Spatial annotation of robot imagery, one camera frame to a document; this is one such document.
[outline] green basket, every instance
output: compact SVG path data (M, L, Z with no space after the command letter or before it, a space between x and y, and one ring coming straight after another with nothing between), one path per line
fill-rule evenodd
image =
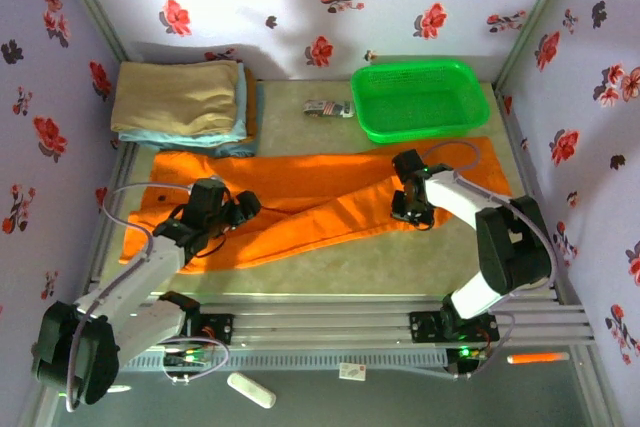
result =
M360 125L381 144L464 135L489 120L478 79L457 60L371 65L351 89Z

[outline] beige surface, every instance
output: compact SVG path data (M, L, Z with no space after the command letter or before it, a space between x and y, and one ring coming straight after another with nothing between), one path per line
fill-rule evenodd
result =
M351 99L348 82L264 82L266 107L259 155L353 153L376 147L356 118L310 118L308 99ZM491 117L470 136L489 136L514 195L523 193L507 135L489 84ZM131 182L148 179L154 152L141 148ZM139 206L142 192L128 195L122 216ZM116 229L103 278L122 268L124 231ZM185 294L428 294L444 295L478 271L475 232L452 219L430 232L392 232L300 254L246 270L176 275L159 287Z

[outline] wire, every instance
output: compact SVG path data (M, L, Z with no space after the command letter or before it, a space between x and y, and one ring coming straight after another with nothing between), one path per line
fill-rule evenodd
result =
M113 290L116 287L118 287L122 282L124 282L126 279L131 277L131 275L133 275L146 262L146 258L151 254L153 250L153 236L151 235L151 232L149 232L146 228L144 228L141 225L137 225L132 222L119 219L110 211L112 207L111 203L113 200L113 196L115 194L132 187L142 187L142 186L183 189L183 190L186 190L187 192L191 192L191 189L184 185L165 184L161 182L136 182L133 184L124 185L122 187L118 187L117 189L114 189L109 194L107 194L105 199L102 201L102 210L110 220L112 220L116 224L120 224L125 227L131 227L133 229L139 230L140 232L145 234L147 239L145 242L145 246L142 248L142 250L145 251L145 255L140 259L138 259L138 261L135 262L130 268L126 269L123 273L121 273L113 281L111 281L109 285L107 285L104 288L104 290L98 295L98 297L96 297L96 299L89 306L85 314L80 318L80 321L78 322L78 326L76 327L73 333L73 338L71 340L71 348L69 350L69 365L67 368L67 386L66 386L67 395L65 399L65 404L68 412L74 412L78 408L78 405L80 405L80 402L77 399L74 399L73 384L74 384L75 374L76 374L76 363L78 359L78 349L80 347L80 338L82 337L82 332L84 331L84 328L87 325L87 322L91 318L91 314L93 314L93 312L98 308L98 306L101 304L103 299L105 299L111 292L113 292Z
M458 380L458 377L459 377L458 374L451 374L446 370L443 370L442 372L440 372L439 370L431 370L426 368L422 369L420 367L401 366L401 367L394 367L393 370L397 370L400 372L409 372L412 374L427 375L429 377L437 377L439 379L445 379L445 380Z
M212 345L217 345L218 347L222 347L222 349L224 350L224 359L222 359L222 361L220 363L214 365L213 367L211 367L211 368L209 368L209 369L207 369L207 370L205 370L203 372L200 372L199 374L194 374L194 375L190 375L190 376L185 375L182 379L180 379L179 377L171 377L169 375L169 373L167 372L167 370L163 366L162 370L164 372L164 375L166 375L174 383L183 382L185 384L188 384L192 380L196 380L196 379L199 379L201 377L204 377L205 375L212 374L216 370L220 370L224 365L226 365L227 362L229 362L229 359L231 358L231 352L229 351L229 347L227 347L223 342L220 342L217 339L210 339L208 337L175 337L175 338L172 338L172 339L163 340L162 342L160 342L160 345L162 345L162 344L176 344L176 343L180 343L180 342L207 342L207 343L212 344Z
M514 206L512 206L509 202L505 201L501 196L499 196L498 194L496 194L495 192L491 192L487 189L485 189L484 187L481 187L477 184L474 184L473 182L465 179L464 177L462 177L460 175L460 172L465 171L465 170L470 170L475 168L478 163L480 162L480 150L478 149L477 146L475 146L474 144L472 144L471 142L468 142L466 140L447 140L444 142L441 142L439 144L434 145L433 147L431 147L429 150L427 150L424 155L422 156L422 158L426 158L429 154L433 153L435 150L444 147L446 145L451 145L451 144L459 144L459 145L466 145L467 147L470 147L473 149L473 151L476 154L476 158L473 162L471 162L468 165L465 165L463 167L458 167L456 169L453 170L453 177L456 181L456 183L458 185L461 185L462 187L465 187L467 190L470 190L472 192L475 192L476 194L479 194L483 197L485 197L487 200L489 200L490 202L495 202L497 204L499 204L502 207L505 207L506 209L508 209L515 217L517 217L518 219L520 219L522 222L524 222L524 224L529 227L529 229L535 234L536 237L538 237L538 239L540 239L540 242L542 243L542 245L544 246L545 250L547 251L547 254L549 255L549 260L551 262L551 272L549 274L549 278L547 280L547 282L539 285L539 286L533 286L530 288L524 288L524 289L518 289L517 291L513 292L511 295L511 297L515 296L515 294L517 294L517 292L522 292L522 291L533 291L533 290L538 290L538 289L542 289L542 288L549 288L553 285L553 283L555 282L556 279L556 273L558 270L558 261L556 258L556 254L555 254L555 250L553 249L553 246L551 245L551 242L549 242L549 239L547 239L547 236L542 232L542 230L533 223L533 221L531 219L529 219L529 217L527 217L526 215L524 215L522 212L520 212L518 209L516 209Z
M465 171L465 170L471 170L473 168L475 168L478 163L480 162L480 149L478 149L478 147L474 144L472 144L471 142L468 142L466 140L447 140L444 142L440 142L439 144L434 145L433 147L429 148L422 156L423 159L425 159L427 156L429 156L431 153L433 153L435 150L444 147L446 145L453 145L453 144L457 144L457 145L466 145L467 147L470 147L471 149L473 149L473 151L476 154L476 158L474 159L473 162L471 162L468 165L465 165L463 167L458 167L456 169L453 170L453 178L455 180L455 182L466 188L467 190L470 190L472 192L475 192L478 195L481 195L483 197L485 197L486 199L488 199L490 202L495 202L497 204L499 204L502 207L505 207L506 209L508 209L515 217L517 217L518 219L520 219L522 222L524 222L524 224L529 227L529 229L536 235L536 237L538 237L538 239L540 239L540 242L542 242L542 245L544 246L545 250L547 251L547 255L549 256L549 261L551 262L551 272L549 273L549 278L547 279L546 282L544 282L543 284L540 284L538 286L532 286L529 288L523 288L523 289L518 289L514 292L511 292L509 295L504 296L502 299L500 299L498 302L496 302L495 304L493 304L491 307L491 309L489 309L489 313L491 314L495 314L493 309L495 309L495 307L497 307L498 305L500 305L501 303L503 303L504 301L508 300L511 297L516 297L518 292L523 292L523 291L534 291L534 290L539 290L542 288L550 288L553 283L555 282L556 279L556 272L558 270L558 260L556 258L556 253L555 250L553 249L553 246L551 245L551 242L549 242L549 239L547 239L547 236L542 232L542 230L526 215L524 215L522 212L520 212L518 209L516 209L514 206L512 206L509 202L507 202L506 200L504 200L501 196L499 196L498 194L491 192L483 187L480 187L479 185L474 184L473 182L465 179L464 177L462 177L460 175L460 172ZM500 341L498 342L498 344L493 348L493 352L491 353L491 355L489 355L487 357L487 360L485 360L482 364L480 364L480 366L473 372L473 373L468 373L466 374L466 378L469 379L472 375L476 375L479 372L482 372L488 364L490 364L492 362L492 359L496 356L496 353L504 346L504 344L507 342L507 340L509 340L509 338L511 337L511 333L513 332L513 328L515 327L516 324L516 320L515 317L513 316L513 314L509 313L509 312L500 312L499 315L505 315L511 318L511 324L509 325L509 328L507 329L507 332L502 336L502 338L500 339ZM490 346L490 342L487 344L487 346L485 347L485 349L489 348Z
M478 375L480 372L486 369L491 362L493 362L493 359L496 357L496 353L498 353L498 351L504 346L504 344L506 344L507 340L509 340L509 338L511 337L511 333L513 332L513 328L516 326L516 318L510 312L491 312L491 314L505 315L511 319L511 323L509 324L509 328L507 329L505 334L502 336L498 344L493 348L493 352L491 353L491 355L488 356L487 360L481 363L476 370L466 374L467 379L471 378L471 376Z
M196 255L194 255L194 257L196 259L204 259L205 257L209 257L210 255L215 254L217 251L219 251L226 241L227 241L227 235L226 234L222 234L222 242L220 242L218 245L216 245L213 249L211 249L206 254L202 254L202 255L197 255L196 254Z
M478 327L477 330L478 330L478 333L484 337L484 340L487 341L487 345L485 345L480 350L484 351L487 355L489 355L489 352L491 352L491 337L489 337L489 334L487 333L486 330L481 329L480 327Z

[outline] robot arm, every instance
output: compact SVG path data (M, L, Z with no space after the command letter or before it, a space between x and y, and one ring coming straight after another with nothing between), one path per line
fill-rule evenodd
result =
M136 316L131 314L160 283L205 249L210 238L220 237L260 211L252 192L238 194L236 199L237 203L218 180L197 181L188 203L153 231L150 252L136 255L108 285L74 304L53 304L44 314L34 348L35 377L64 390L73 357L74 397L93 404L107 392L120 365L167 338L199 332L199 304L174 292ZM71 355L74 335L79 335L76 356Z
M428 230L434 223L435 208L439 207L477 232L480 272L445 297L443 320L446 324L463 324L465 319L487 312L505 295L550 276L551 261L544 245L503 203L493 200L499 196L487 195L484 189L470 182L459 182L446 165L425 166L415 150L399 154L393 164L404 184L404 191L396 192L393 199L394 218L417 227L424 225ZM528 196L500 199L546 232L535 200ZM513 241L510 233L522 238Z

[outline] small label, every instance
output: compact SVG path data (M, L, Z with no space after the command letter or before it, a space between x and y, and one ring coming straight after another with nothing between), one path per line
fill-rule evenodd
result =
M359 380L364 382L367 377L367 366L362 364L349 364L343 362L340 364L340 378L347 380Z

